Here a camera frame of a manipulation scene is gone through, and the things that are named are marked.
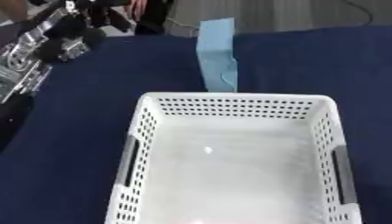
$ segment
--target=table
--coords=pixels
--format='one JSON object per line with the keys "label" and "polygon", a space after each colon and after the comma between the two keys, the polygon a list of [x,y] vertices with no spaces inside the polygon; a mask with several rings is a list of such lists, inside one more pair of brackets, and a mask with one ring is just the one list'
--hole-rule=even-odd
{"label": "table", "polygon": [[[110,38],[57,66],[0,154],[0,223],[103,223],[140,95],[206,91],[194,38]],[[329,95],[338,104],[367,224],[392,211],[392,26],[239,36],[241,92]]]}

